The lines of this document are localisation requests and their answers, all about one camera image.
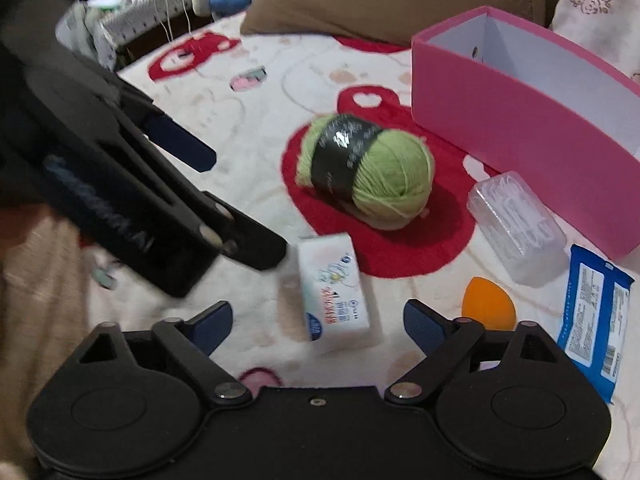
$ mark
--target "orange makeup sponge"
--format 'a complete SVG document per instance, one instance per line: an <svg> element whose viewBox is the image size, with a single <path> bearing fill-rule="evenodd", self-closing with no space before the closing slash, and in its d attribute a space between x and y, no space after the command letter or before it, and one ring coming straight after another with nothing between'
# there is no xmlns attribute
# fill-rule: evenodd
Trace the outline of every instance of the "orange makeup sponge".
<svg viewBox="0 0 640 480"><path fill-rule="evenodd" d="M513 330L516 325L516 308L509 295L479 276L466 286L462 316L479 321L487 330Z"/></svg>

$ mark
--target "pink storage box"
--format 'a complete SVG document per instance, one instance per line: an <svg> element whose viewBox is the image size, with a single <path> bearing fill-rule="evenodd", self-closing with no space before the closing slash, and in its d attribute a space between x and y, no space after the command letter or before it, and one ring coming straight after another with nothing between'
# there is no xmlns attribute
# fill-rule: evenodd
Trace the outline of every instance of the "pink storage box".
<svg viewBox="0 0 640 480"><path fill-rule="evenodd" d="M519 172L609 258L640 245L640 85L491 7L417 34L412 55L417 124Z"/></svg>

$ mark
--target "white heart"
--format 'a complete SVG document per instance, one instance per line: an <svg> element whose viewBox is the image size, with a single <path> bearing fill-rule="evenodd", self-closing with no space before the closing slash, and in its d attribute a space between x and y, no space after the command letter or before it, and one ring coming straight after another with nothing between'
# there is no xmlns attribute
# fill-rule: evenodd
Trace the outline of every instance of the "white heart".
<svg viewBox="0 0 640 480"><path fill-rule="evenodd" d="M362 108L376 108L382 102L382 97L378 94L356 94L353 100Z"/></svg>

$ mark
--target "blue packet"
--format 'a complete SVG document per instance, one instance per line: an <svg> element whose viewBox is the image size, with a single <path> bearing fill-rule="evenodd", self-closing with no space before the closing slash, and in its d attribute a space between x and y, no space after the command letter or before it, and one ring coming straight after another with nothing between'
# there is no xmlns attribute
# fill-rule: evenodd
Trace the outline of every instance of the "blue packet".
<svg viewBox="0 0 640 480"><path fill-rule="evenodd" d="M611 402L625 341L633 278L584 247L571 247L558 346Z"/></svg>

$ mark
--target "yarn skein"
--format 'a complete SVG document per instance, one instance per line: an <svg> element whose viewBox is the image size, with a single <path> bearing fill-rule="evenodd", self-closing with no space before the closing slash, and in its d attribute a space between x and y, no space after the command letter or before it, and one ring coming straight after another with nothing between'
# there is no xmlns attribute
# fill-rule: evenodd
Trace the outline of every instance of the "yarn skein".
<svg viewBox="0 0 640 480"><path fill-rule="evenodd" d="M298 186L313 186L311 163L316 144L334 117L316 119L306 132L296 168ZM353 205L362 214L356 214L353 207L347 209L359 218L394 226L387 228L404 227L427 205L434 174L435 160L421 139L402 130L383 130L363 156L353 183Z"/></svg>

